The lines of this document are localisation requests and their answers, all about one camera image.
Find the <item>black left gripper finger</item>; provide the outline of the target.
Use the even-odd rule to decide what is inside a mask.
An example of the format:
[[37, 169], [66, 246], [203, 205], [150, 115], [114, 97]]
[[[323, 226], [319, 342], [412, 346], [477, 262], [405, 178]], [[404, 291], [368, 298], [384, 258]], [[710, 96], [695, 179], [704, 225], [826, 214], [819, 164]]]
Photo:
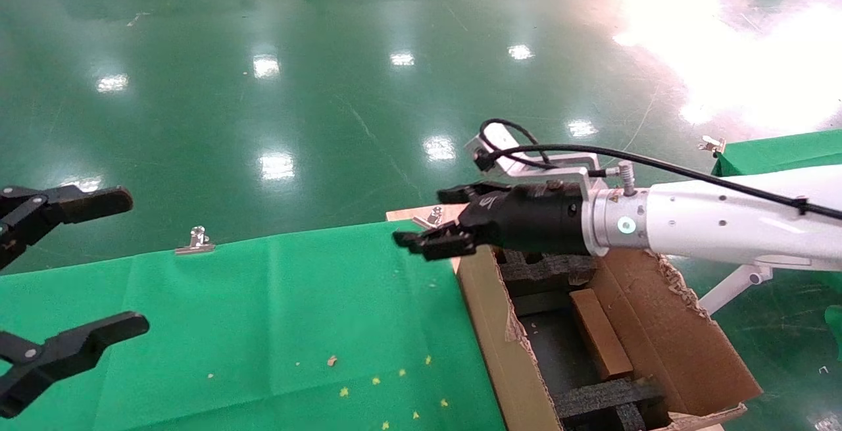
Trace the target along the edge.
[[134, 207], [130, 192], [114, 186], [91, 192], [78, 186], [44, 190], [4, 186], [1, 193], [1, 268], [21, 257], [61, 224], [78, 224], [126, 213]]
[[94, 369], [105, 350], [150, 329], [147, 317], [121, 312], [57, 333], [36, 343], [1, 332], [2, 361], [9, 369], [1, 377], [2, 418], [16, 418], [51, 386]]

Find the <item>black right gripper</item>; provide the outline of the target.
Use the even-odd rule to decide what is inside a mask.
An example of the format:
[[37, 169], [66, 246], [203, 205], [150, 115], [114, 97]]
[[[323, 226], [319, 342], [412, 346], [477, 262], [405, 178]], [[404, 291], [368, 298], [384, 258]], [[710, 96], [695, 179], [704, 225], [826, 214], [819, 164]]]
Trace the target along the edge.
[[394, 231], [396, 246], [427, 261], [467, 257], [476, 244], [507, 250], [587, 256], [578, 186], [551, 190], [538, 184], [474, 182], [438, 191], [441, 204], [467, 204], [459, 224], [424, 231]]

